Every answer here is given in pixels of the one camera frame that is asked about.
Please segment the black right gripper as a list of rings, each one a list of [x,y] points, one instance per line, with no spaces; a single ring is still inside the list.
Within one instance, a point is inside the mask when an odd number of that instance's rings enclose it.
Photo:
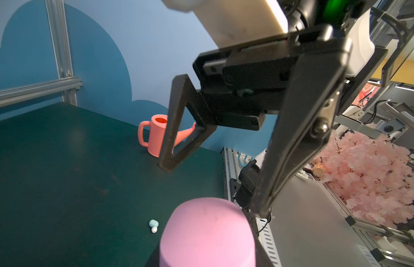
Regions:
[[[267,151],[288,182],[328,142],[350,52],[349,39],[322,25],[199,54],[200,92],[187,74],[172,80],[159,167],[173,171],[217,125],[259,130],[279,112]]]

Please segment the pink earbud charging case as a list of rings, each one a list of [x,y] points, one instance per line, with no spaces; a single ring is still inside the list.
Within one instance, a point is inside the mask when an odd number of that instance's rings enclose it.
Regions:
[[[159,245],[161,267],[254,267],[255,238],[234,203],[198,198],[179,205]]]

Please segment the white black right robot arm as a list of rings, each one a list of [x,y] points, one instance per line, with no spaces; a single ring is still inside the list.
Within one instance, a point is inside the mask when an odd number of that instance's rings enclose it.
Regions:
[[[276,114],[250,209],[265,217],[327,144],[335,118],[386,55],[369,38],[374,1],[165,1],[193,12],[218,49],[172,81],[159,167],[171,171],[218,126],[258,131]]]

